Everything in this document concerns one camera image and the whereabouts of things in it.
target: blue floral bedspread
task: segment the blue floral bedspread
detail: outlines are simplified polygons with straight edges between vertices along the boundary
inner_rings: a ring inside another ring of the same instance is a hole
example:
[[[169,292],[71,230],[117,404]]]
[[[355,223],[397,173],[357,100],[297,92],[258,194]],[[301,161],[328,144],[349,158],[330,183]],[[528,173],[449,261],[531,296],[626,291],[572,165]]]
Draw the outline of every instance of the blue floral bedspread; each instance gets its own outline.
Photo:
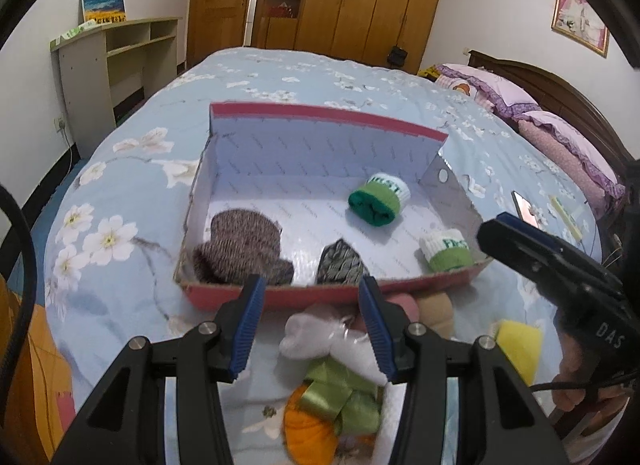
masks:
[[[172,274],[213,100],[362,110],[446,131],[442,155],[483,218],[515,213],[511,191],[516,190],[534,205],[542,228],[575,244],[550,205],[549,196],[558,196],[583,232],[580,248],[600,260],[595,221],[582,192],[465,95],[400,71],[310,53],[224,50],[153,96],[102,143],[53,223],[45,257],[47,318],[72,368],[76,409],[131,337],[177,337],[211,317],[191,307]],[[472,341],[504,318],[539,326],[545,344],[537,381],[556,374],[561,353],[554,308],[532,283],[494,262],[450,297],[458,339]],[[280,435],[282,413],[305,372],[303,364],[278,357],[289,314],[263,315],[248,370],[236,384],[222,387],[236,463],[289,463]],[[167,397],[172,405],[171,386]],[[166,413],[173,465],[178,463],[175,415],[171,407]],[[447,447],[453,447],[451,441]],[[348,452],[340,459],[362,461]]]

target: yellow sponge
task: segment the yellow sponge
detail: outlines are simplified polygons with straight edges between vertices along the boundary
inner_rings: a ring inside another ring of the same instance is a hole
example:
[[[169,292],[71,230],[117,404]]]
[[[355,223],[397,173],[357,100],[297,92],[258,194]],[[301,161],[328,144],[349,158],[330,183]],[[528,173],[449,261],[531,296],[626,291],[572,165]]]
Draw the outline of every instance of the yellow sponge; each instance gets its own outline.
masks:
[[[495,341],[527,384],[533,384],[542,352],[542,331],[533,326],[503,320]]]

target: electrical outlet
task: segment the electrical outlet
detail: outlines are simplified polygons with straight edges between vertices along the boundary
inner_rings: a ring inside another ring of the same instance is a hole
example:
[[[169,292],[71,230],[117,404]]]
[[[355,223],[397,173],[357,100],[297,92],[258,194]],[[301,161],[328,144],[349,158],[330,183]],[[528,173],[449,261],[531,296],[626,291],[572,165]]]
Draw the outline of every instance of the electrical outlet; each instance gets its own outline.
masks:
[[[56,132],[60,132],[61,130],[66,128],[66,122],[64,116],[58,116],[53,119],[53,126],[56,128]]]

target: wooden headboard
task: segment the wooden headboard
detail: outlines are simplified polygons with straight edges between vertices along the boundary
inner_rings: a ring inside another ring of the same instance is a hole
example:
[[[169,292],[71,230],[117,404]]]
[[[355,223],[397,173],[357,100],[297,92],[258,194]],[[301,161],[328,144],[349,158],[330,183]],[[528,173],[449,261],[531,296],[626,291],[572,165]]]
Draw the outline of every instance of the wooden headboard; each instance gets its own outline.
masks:
[[[519,85],[533,96],[545,111],[564,118],[579,130],[604,156],[621,182],[625,180],[626,164],[634,158],[589,99],[559,76],[539,67],[513,60],[500,60],[478,51],[471,51],[469,65],[484,68]]]

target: ruffled pillowcase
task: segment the ruffled pillowcase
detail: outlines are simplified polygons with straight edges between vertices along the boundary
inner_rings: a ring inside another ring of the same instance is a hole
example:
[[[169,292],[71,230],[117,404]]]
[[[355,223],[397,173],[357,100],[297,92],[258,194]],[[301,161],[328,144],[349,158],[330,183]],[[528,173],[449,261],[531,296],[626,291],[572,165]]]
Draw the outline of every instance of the ruffled pillowcase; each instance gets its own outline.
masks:
[[[484,92],[486,98],[494,105],[494,113],[501,118],[513,118],[523,112],[542,110],[524,89],[488,71],[464,64],[438,64],[436,69],[446,77],[464,79],[477,90]]]
[[[574,126],[548,111],[529,111],[513,117],[521,135],[555,162],[582,190],[596,219],[610,203],[625,195],[616,173],[593,143]]]

